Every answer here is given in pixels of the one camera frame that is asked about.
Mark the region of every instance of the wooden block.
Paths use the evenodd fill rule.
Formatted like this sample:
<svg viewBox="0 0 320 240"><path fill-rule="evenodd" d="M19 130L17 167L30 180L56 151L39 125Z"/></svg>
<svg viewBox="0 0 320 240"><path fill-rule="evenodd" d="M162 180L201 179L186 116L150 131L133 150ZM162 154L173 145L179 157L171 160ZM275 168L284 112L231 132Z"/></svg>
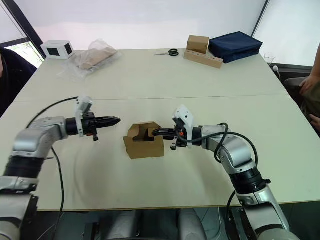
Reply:
<svg viewBox="0 0 320 240"><path fill-rule="evenodd" d="M221 65L223 63L223 59L214 57L214 56L208 56L206 54L202 54L196 51L190 51L186 50L184 52L185 59L188 59L190 61L194 61L196 63L205 64L211 67L215 67L217 69L221 68Z"/></svg>

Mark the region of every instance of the small cardboard box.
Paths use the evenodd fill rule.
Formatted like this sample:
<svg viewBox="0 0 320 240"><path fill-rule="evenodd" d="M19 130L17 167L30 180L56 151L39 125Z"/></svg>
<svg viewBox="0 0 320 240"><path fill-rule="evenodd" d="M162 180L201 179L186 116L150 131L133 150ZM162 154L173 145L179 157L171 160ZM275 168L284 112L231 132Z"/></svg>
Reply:
<svg viewBox="0 0 320 240"><path fill-rule="evenodd" d="M197 53L206 54L208 43L209 43L208 36L190 35L188 39L188 43L186 44L186 49L197 52Z"/></svg>
<svg viewBox="0 0 320 240"><path fill-rule="evenodd" d="M126 152L131 159L153 158L164 156L163 136L153 136L152 132L160 128L153 121L135 123L123 137Z"/></svg>

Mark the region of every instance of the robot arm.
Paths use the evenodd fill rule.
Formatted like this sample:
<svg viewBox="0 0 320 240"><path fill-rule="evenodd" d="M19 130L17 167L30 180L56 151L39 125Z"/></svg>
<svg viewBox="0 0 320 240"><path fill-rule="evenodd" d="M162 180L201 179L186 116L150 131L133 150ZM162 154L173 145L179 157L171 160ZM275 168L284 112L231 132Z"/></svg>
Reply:
<svg viewBox="0 0 320 240"><path fill-rule="evenodd" d="M17 135L4 174L0 177L0 240L20 239L22 225L36 213L38 197L31 192L37 189L41 167L56 141L77 134L93 136L97 141L97 129L120 122L114 116L95 117L89 111L91 105L89 97L79 97L75 118L42 118Z"/></svg>
<svg viewBox="0 0 320 240"><path fill-rule="evenodd" d="M194 117L184 105L176 110L172 119L176 123L174 129L156 129L153 135L172 139L172 150L197 145L216 153L230 177L256 238L271 239L265 237L276 234L273 237L298 239L289 232L288 221L269 188L270 180L262 178L249 146L241 138L231 133L223 139L226 130L224 125L193 127Z"/></svg>

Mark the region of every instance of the white box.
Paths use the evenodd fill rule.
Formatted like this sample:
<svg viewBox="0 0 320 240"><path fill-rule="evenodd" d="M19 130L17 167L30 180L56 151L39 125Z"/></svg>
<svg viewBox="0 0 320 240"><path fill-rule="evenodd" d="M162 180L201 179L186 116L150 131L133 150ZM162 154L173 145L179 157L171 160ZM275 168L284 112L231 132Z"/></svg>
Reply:
<svg viewBox="0 0 320 240"><path fill-rule="evenodd" d="M70 41L49 40L41 48L48 59L68 59L74 54Z"/></svg>

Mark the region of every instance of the open cardboard box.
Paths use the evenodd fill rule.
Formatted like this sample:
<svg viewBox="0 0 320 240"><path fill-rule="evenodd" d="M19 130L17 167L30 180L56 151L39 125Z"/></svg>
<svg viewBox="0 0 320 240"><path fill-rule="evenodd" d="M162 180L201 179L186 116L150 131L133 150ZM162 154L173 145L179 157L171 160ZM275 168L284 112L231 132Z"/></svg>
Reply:
<svg viewBox="0 0 320 240"><path fill-rule="evenodd" d="M134 123L123 137L126 152L131 159L153 158L164 156L163 136L153 136L153 130L160 128L153 121Z"/></svg>

